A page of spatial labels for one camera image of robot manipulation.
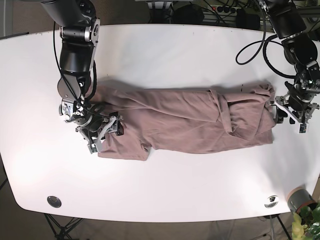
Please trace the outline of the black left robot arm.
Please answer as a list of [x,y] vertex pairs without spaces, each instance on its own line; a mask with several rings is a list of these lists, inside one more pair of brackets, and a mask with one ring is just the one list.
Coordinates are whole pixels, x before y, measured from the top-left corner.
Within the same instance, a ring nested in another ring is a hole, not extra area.
[[[261,11],[263,27],[266,28],[266,22],[270,21],[275,32],[269,37],[265,34],[262,36],[257,51],[262,52],[265,63],[276,75],[293,81],[284,83],[287,94],[276,96],[272,103],[276,107],[275,121],[281,124],[288,118],[291,124],[298,124],[299,133],[304,134],[313,112],[320,108],[319,104],[312,102],[320,93],[317,47],[306,33],[307,26],[293,1],[256,0],[254,3]],[[285,59],[294,66],[294,75],[280,72],[267,57],[268,44],[276,38],[281,41]]]

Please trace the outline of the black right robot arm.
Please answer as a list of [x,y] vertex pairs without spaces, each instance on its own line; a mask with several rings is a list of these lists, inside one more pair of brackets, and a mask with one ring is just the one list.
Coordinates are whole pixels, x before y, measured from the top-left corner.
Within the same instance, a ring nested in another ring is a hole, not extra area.
[[121,136],[124,129],[117,112],[103,115],[104,103],[91,104],[97,90],[100,19],[96,9],[89,0],[42,0],[40,4],[59,25],[62,41],[61,52],[55,55],[60,73],[59,115],[64,122],[77,125],[75,130],[87,141],[90,153],[100,153],[106,134]]

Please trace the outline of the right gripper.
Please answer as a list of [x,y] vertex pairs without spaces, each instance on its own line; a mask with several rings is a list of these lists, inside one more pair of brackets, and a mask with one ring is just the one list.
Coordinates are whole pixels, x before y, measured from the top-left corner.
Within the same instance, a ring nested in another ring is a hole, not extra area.
[[116,136],[124,134],[124,127],[121,124],[122,116],[117,111],[104,115],[106,106],[106,103],[101,102],[85,110],[79,103],[69,99],[63,99],[59,106],[59,115],[62,120],[77,124],[75,131],[87,141],[87,147],[92,154],[102,152],[106,134],[115,133]]

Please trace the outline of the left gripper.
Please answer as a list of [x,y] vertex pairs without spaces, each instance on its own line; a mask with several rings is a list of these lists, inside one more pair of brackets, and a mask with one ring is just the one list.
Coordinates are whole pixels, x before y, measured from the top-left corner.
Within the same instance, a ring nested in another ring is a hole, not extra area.
[[284,83],[287,94],[276,96],[274,101],[270,102],[276,108],[276,124],[282,124],[285,118],[289,118],[290,124],[298,124],[300,134],[307,132],[313,112],[320,108],[319,104],[312,102],[320,93],[320,80],[312,77],[319,76],[317,73],[303,71],[295,75],[293,83]]

